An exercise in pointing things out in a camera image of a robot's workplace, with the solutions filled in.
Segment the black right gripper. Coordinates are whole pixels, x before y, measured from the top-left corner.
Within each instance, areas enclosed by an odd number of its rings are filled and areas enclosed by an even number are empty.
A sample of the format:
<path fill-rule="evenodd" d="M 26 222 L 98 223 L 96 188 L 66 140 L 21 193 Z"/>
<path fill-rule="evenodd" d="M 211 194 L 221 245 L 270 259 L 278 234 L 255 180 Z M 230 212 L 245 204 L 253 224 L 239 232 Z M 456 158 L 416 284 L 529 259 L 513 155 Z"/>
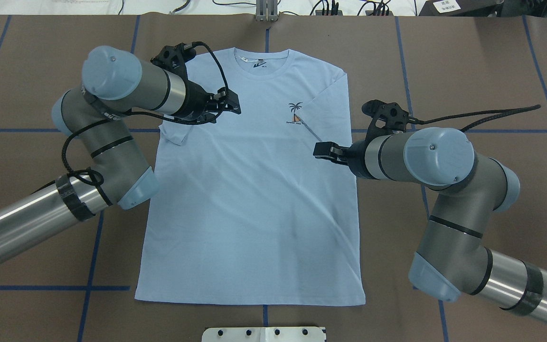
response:
<path fill-rule="evenodd" d="M 365 140 L 353 143 L 349 147 L 334 142 L 317 142 L 313 148 L 313 156 L 334 164 L 346 165 L 357 178 L 378 180 L 367 169 Z"/>

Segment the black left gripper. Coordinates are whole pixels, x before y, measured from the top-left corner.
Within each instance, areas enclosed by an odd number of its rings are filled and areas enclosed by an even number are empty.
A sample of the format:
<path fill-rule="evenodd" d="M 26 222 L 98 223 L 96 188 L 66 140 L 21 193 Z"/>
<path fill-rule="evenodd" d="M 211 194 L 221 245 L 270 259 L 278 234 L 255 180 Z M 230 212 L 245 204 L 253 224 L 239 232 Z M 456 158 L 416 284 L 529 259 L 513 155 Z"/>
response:
<path fill-rule="evenodd" d="M 179 109 L 180 125 L 215 124 L 223 113 L 242 113 L 237 94 L 221 88 L 216 94 L 207 93 L 202 86 L 184 79 L 185 98 Z"/>

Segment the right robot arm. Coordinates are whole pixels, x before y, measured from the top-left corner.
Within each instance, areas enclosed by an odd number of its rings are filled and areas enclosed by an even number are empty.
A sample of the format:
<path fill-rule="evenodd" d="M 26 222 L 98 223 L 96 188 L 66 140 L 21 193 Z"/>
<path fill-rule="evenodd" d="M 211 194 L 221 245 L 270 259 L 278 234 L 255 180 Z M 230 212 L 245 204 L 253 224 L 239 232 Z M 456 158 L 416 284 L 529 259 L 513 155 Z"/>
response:
<path fill-rule="evenodd" d="M 482 243 L 492 214 L 517 201 L 519 178 L 477 153 L 464 132 L 376 128 L 349 147 L 318 142 L 313 156 L 345 165 L 358 178 L 415 183 L 438 194 L 408 275 L 415 288 L 445 302 L 482 297 L 547 323 L 547 270 Z"/>

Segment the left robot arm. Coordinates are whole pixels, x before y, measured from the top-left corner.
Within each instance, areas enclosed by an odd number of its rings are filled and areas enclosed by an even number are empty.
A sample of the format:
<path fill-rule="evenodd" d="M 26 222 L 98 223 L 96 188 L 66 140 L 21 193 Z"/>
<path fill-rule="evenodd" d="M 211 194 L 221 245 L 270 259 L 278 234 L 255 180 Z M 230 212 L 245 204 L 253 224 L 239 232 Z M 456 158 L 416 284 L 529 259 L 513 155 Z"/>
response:
<path fill-rule="evenodd" d="M 52 120 L 67 139 L 65 174 L 0 210 L 0 264 L 117 204 L 128 210 L 159 189 L 153 168 L 124 118 L 147 115 L 192 126 L 215 123 L 224 112 L 241 114 L 237 93 L 217 58 L 223 87 L 208 92 L 188 78 L 197 41 L 165 46 L 150 61 L 111 46 L 89 52 L 82 83 L 64 93 Z"/>

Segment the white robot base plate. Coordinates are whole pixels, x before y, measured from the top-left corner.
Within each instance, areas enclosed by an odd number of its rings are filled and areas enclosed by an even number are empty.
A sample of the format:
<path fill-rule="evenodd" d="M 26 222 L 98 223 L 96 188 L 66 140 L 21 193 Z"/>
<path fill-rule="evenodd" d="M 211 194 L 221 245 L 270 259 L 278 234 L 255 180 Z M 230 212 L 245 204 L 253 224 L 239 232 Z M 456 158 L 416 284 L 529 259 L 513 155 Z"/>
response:
<path fill-rule="evenodd" d="M 325 327 L 213 327 L 204 331 L 202 342 L 326 342 Z"/>

